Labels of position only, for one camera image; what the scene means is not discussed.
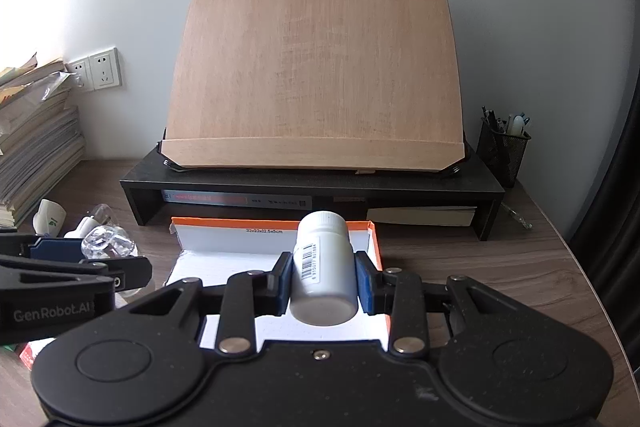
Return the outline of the white plug-in diffuser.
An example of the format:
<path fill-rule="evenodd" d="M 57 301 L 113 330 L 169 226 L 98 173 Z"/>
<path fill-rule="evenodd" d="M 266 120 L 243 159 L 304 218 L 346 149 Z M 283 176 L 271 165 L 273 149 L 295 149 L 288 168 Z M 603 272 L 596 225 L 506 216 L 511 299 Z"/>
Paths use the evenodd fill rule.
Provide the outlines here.
<path fill-rule="evenodd" d="M 32 227 L 37 235 L 56 237 L 64 225 L 66 210 L 57 202 L 41 199 L 34 217 Z"/>
<path fill-rule="evenodd" d="M 83 217 L 76 228 L 64 234 L 64 239 L 83 239 L 92 230 L 101 225 L 117 225 L 113 209 L 106 204 L 99 204 Z"/>

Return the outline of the clear glass bottle white cap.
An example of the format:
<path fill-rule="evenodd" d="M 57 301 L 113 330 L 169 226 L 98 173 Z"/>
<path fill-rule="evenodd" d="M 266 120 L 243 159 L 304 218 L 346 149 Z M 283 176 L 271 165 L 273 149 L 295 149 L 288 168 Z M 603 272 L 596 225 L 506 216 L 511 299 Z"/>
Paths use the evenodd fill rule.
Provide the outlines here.
<path fill-rule="evenodd" d="M 115 225 L 99 225 L 80 244 L 82 254 L 91 260 L 137 257 L 138 247 L 127 232 Z"/>

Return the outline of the white pill bottle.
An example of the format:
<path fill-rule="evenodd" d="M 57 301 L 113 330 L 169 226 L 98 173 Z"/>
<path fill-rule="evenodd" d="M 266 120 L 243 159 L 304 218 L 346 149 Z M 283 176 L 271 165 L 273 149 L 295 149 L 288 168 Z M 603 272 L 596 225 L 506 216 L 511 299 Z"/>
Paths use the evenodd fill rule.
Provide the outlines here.
<path fill-rule="evenodd" d="M 297 321 L 328 327 L 356 315 L 355 255 L 341 216 L 316 211 L 300 221 L 293 260 L 290 308 Z"/>

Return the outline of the teal adhesive bandage box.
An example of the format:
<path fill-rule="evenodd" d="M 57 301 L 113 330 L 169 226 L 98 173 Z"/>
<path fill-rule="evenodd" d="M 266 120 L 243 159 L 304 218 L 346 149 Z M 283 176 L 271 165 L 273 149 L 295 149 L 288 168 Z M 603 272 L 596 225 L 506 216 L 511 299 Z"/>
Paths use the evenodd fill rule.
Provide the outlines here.
<path fill-rule="evenodd" d="M 32 370 L 35 359 L 44 347 L 47 347 L 49 343 L 52 343 L 53 338 L 46 338 L 40 340 L 29 341 L 20 353 L 20 360 L 26 369 Z"/>

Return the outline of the stack of books and papers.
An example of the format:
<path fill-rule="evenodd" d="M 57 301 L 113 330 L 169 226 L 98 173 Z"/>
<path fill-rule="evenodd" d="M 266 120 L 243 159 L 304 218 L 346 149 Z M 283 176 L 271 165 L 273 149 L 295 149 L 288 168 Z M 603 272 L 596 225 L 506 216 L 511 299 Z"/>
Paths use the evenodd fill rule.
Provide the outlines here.
<path fill-rule="evenodd" d="M 85 139 L 68 101 L 75 78 L 33 56 L 1 73 L 1 225 L 16 228 L 81 160 Z"/>

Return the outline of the beige book under riser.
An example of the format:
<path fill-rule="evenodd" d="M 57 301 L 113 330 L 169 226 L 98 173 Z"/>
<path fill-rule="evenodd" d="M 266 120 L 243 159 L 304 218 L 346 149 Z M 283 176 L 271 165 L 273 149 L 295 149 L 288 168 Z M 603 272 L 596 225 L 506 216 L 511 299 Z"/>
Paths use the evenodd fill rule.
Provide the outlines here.
<path fill-rule="evenodd" d="M 367 219 L 386 225 L 469 227 L 475 211 L 475 207 L 466 206 L 371 208 Z"/>

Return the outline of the red grey book under riser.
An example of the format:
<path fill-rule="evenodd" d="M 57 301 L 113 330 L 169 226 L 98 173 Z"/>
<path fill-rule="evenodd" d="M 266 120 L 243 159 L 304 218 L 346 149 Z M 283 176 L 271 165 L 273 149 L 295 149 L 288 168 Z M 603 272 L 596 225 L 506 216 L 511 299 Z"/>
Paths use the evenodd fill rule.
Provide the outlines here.
<path fill-rule="evenodd" d="M 182 190 L 162 190 L 160 193 L 165 202 L 174 204 L 293 210 L 308 210 L 312 207 L 310 196 Z"/>

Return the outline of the black monitor riser stand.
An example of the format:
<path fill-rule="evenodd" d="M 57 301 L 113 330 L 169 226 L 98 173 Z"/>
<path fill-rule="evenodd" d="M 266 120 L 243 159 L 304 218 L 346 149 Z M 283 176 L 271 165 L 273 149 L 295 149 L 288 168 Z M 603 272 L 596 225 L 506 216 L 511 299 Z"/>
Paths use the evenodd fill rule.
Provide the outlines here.
<path fill-rule="evenodd" d="M 308 210 L 270 210 L 278 219 L 309 211 L 332 210 L 349 220 L 367 217 L 371 208 L 475 207 L 470 225 L 476 236 L 488 239 L 504 190 L 472 147 L 454 165 L 439 171 L 377 171 L 300 169 L 195 169 L 183 168 L 155 147 L 120 179 L 134 219 L 151 221 L 163 200 L 162 190 L 211 191 L 310 196 Z"/>

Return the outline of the black mesh pen holder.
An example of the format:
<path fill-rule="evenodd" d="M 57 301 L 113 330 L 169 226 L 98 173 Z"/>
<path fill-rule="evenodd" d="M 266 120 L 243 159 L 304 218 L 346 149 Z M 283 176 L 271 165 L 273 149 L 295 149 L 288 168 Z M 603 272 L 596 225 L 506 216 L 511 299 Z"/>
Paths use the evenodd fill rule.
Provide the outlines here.
<path fill-rule="evenodd" d="M 529 118 L 523 114 L 497 117 L 493 110 L 483 109 L 482 127 L 476 153 L 500 183 L 504 191 L 514 187 L 530 135 L 526 131 Z"/>

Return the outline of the wooden book stand board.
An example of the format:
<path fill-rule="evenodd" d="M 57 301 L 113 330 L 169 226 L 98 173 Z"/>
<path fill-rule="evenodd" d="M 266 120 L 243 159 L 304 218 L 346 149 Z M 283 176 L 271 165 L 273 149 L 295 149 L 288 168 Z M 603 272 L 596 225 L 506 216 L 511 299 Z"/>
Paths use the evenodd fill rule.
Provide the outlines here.
<path fill-rule="evenodd" d="M 160 153 L 186 168 L 454 165 L 448 0 L 192 0 Z"/>

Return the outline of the white wall socket left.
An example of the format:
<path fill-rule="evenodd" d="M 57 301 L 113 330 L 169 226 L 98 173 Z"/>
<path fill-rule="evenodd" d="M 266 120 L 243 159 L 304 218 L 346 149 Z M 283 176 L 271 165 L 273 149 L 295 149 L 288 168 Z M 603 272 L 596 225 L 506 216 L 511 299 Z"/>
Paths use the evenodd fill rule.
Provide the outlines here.
<path fill-rule="evenodd" d="M 88 57 L 73 60 L 66 64 L 67 72 L 72 75 L 75 88 L 81 93 L 94 91 L 90 60 Z"/>

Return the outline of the white wall socket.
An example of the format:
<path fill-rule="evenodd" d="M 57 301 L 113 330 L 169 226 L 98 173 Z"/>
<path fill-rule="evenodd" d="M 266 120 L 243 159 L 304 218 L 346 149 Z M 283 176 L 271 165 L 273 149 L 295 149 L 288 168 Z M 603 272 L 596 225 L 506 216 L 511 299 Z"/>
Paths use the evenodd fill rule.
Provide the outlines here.
<path fill-rule="evenodd" d="M 89 56 L 89 69 L 94 90 L 120 87 L 118 51 L 112 46 Z"/>
<path fill-rule="evenodd" d="M 72 75 L 75 88 L 81 93 L 94 91 L 90 60 L 88 57 L 73 60 L 66 64 L 67 72 Z"/>

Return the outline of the white wall socket right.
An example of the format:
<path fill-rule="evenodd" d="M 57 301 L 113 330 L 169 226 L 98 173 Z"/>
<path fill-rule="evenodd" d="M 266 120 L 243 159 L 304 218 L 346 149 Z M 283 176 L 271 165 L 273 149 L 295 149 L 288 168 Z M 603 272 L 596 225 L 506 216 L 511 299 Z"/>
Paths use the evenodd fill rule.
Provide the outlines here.
<path fill-rule="evenodd" d="M 118 51 L 112 46 L 89 56 L 89 69 L 94 90 L 120 87 Z"/>

